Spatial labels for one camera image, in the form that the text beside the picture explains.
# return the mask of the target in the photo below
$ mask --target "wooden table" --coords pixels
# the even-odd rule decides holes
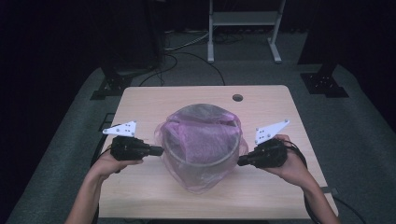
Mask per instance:
[[[233,100],[243,96],[241,102]],[[309,142],[290,92],[285,86],[138,87],[125,90],[113,125],[136,120],[137,138],[154,144],[156,127],[186,105],[212,104],[240,118],[249,151],[255,147],[257,127],[284,119],[287,134],[306,157],[308,168],[321,187],[327,183]],[[109,136],[104,148],[111,144]],[[253,166],[236,166],[213,189],[203,194],[184,190],[158,157],[129,166],[105,181],[100,217],[284,219],[309,218],[300,188]],[[326,194],[338,214],[332,196]]]

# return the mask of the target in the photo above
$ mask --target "plastic wrap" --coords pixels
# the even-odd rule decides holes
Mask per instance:
[[[155,140],[170,174],[193,193],[213,188],[248,153],[239,118],[215,105],[181,108],[157,127]]]

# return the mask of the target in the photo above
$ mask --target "white tracking marker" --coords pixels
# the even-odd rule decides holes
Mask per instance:
[[[103,134],[115,134],[119,136],[134,137],[136,130],[136,121],[119,124],[108,129],[103,129]]]
[[[254,143],[256,145],[261,144],[265,141],[270,140],[273,138],[277,133],[279,133],[283,128],[285,128],[290,121],[285,119],[282,122],[271,124],[262,128],[256,129],[256,139]]]

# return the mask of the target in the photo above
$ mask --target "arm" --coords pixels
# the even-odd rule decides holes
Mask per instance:
[[[127,165],[140,164],[143,161],[117,161],[109,151],[105,152],[91,167],[84,178],[72,210],[65,223],[92,223],[103,182]]]
[[[277,135],[280,140],[290,141],[286,135]],[[315,178],[309,173],[300,158],[291,150],[288,150],[288,159],[281,167],[265,168],[265,171],[278,175],[292,185],[300,187],[315,216],[321,223],[340,223],[338,217],[329,205],[326,197]]]

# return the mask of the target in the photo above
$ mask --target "gray carpet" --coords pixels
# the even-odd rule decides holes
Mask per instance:
[[[168,47],[174,47],[196,35],[168,37]],[[356,78],[338,66],[333,76],[349,98],[311,95],[300,74],[316,72],[319,65],[297,65],[306,34],[278,35],[276,44],[282,64],[274,64],[263,35],[243,37],[230,45],[215,45],[213,65],[222,73],[226,85],[286,85],[323,174],[329,186],[338,191],[336,197],[355,208],[367,223],[396,223],[396,136],[361,91]],[[205,59],[206,45],[177,52],[193,53]],[[177,65],[163,72],[162,79],[151,77],[143,86],[222,85],[218,72],[202,60],[188,54],[171,55],[177,58]],[[172,57],[165,56],[161,70],[174,62]],[[136,77],[131,86],[139,86],[152,74]],[[116,111],[120,101],[120,97],[90,101],[103,78],[102,71],[97,69],[80,89],[7,223],[64,222],[101,138],[100,124],[106,113]],[[361,223],[345,206],[337,203],[337,207],[343,223]],[[142,222],[100,218],[99,223]],[[270,220],[270,223],[311,221]]]

